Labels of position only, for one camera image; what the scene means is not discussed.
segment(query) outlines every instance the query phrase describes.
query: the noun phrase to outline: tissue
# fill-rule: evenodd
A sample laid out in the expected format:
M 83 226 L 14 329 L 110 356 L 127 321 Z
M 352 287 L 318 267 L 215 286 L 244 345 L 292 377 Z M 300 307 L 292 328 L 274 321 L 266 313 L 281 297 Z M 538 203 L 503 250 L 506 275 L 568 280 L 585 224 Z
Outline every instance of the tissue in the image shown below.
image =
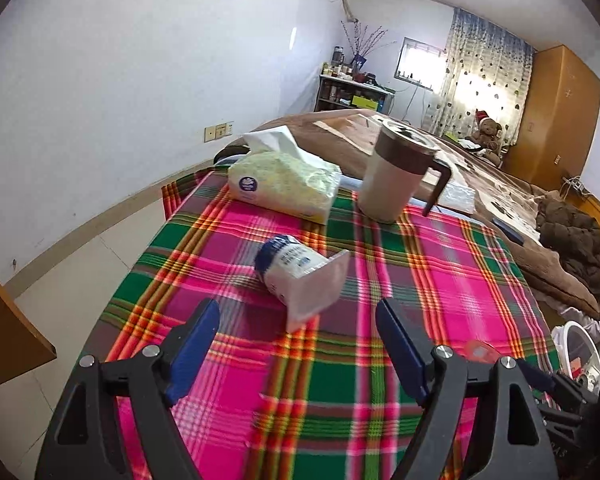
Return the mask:
M 342 172 L 302 150 L 286 126 L 244 134 L 250 152 L 228 170 L 229 190 L 243 202 L 326 224 Z

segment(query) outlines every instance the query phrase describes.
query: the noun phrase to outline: wall baseboard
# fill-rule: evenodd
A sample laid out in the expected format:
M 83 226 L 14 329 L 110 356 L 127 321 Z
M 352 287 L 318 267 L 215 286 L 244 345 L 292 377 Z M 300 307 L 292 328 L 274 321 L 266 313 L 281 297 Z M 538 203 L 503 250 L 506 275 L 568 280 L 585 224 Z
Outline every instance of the wall baseboard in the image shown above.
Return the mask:
M 99 234 L 113 227 L 118 222 L 123 221 L 133 213 L 140 211 L 152 202 L 161 199 L 162 191 L 160 188 L 165 184 L 173 182 L 178 178 L 185 176 L 194 171 L 202 170 L 213 165 L 212 160 L 206 160 L 186 170 L 179 171 L 167 178 L 146 187 L 142 191 L 130 196 L 119 204 L 107 209 L 92 218 L 85 224 L 82 224 L 77 229 L 74 229 L 69 234 L 58 240 L 55 244 L 49 247 L 40 256 L 33 259 L 25 267 L 19 270 L 8 282 L 4 284 L 4 288 L 12 298 L 17 298 L 33 283 L 39 280 L 42 276 L 53 269 L 57 264 L 62 262 L 70 254 L 77 251 L 89 240 L 94 239 Z

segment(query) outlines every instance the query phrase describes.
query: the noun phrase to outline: teddy bear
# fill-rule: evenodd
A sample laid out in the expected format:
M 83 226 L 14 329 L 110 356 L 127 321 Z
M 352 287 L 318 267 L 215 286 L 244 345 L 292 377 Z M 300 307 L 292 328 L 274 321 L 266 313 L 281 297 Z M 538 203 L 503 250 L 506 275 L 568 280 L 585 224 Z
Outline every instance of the teddy bear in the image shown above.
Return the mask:
M 478 129 L 472 133 L 471 140 L 486 148 L 487 152 L 483 156 L 499 166 L 502 126 L 491 119 L 485 111 L 476 110 L 475 120 L 478 123 Z

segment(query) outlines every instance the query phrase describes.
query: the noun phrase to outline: white package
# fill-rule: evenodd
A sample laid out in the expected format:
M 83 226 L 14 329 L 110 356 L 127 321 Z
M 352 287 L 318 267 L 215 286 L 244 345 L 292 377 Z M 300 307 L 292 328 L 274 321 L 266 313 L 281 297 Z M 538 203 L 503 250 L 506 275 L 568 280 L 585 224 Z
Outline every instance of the white package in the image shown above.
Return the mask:
M 438 205 L 472 215 L 475 213 L 475 189 L 449 182 L 440 194 Z
M 293 236 L 265 242 L 255 269 L 267 290 L 286 305 L 286 331 L 293 333 L 340 297 L 347 279 L 349 251 L 325 258 Z
M 301 150 L 286 126 L 243 135 L 251 151 L 228 170 L 234 198 L 326 224 L 342 172 Z

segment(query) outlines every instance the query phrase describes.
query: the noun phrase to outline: metal screw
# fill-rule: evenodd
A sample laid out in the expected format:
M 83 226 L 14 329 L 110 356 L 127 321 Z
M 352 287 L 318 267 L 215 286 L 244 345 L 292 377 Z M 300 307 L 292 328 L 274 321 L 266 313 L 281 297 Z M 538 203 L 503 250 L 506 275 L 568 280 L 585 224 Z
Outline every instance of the metal screw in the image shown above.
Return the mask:
M 436 354 L 443 359 L 449 359 L 454 354 L 454 351 L 447 345 L 439 345 L 436 346 Z
M 142 349 L 142 355 L 144 357 L 156 357 L 159 353 L 160 347 L 158 345 L 149 345 Z
M 516 367 L 516 360 L 513 357 L 511 357 L 510 355 L 501 357 L 500 363 L 502 364 L 502 366 L 504 366 L 505 368 L 508 368 L 509 370 Z
M 93 366 L 94 362 L 96 362 L 96 358 L 92 355 L 83 355 L 80 360 L 78 361 L 78 364 L 82 367 L 82 368 L 89 368 L 90 366 Z

